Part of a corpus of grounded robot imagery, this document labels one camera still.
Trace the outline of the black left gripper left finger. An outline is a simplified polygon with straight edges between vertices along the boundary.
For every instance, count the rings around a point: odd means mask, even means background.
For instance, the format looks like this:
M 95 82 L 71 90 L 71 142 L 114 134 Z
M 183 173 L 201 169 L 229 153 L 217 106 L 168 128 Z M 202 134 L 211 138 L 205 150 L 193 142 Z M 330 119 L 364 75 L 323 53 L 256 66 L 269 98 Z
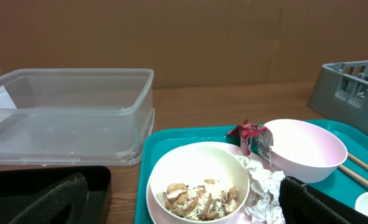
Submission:
M 9 222 L 12 224 L 75 224 L 88 200 L 88 184 L 76 172 L 37 193 L 36 198 Z

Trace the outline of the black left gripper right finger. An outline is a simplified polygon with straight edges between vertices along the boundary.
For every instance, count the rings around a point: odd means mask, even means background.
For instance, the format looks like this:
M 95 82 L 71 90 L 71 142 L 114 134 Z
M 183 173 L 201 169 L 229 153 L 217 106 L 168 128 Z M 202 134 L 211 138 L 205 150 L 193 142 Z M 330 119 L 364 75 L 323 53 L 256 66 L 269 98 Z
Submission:
M 368 217 L 291 176 L 278 197 L 286 224 L 368 224 Z

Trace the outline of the white napkin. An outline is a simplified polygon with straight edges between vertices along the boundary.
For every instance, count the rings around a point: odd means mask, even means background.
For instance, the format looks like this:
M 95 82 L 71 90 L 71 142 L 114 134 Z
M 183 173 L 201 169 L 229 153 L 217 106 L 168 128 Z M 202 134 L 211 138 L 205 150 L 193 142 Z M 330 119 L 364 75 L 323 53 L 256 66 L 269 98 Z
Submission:
M 285 178 L 283 171 L 265 169 L 257 159 L 235 156 L 250 180 L 250 192 L 244 206 L 246 215 L 252 222 L 285 224 L 283 210 L 279 203 L 280 185 Z

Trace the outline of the pink white bowl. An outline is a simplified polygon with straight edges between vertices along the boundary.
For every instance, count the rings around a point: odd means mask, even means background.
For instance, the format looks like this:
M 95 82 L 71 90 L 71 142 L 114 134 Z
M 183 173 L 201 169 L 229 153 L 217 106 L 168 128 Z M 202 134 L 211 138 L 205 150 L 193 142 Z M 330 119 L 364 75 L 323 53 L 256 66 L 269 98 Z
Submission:
M 344 143 L 324 128 L 306 121 L 275 119 L 265 123 L 272 135 L 272 166 L 306 183 L 326 179 L 348 156 Z

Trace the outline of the red foil snack wrapper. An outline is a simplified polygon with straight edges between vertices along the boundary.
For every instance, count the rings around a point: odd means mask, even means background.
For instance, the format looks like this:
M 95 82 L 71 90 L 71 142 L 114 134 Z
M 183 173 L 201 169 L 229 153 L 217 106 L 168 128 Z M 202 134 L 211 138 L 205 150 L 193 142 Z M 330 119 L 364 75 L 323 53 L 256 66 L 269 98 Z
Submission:
M 227 136 L 239 142 L 244 156 L 256 154 L 271 164 L 273 134 L 266 126 L 250 123 L 246 119 L 243 124 L 228 131 Z

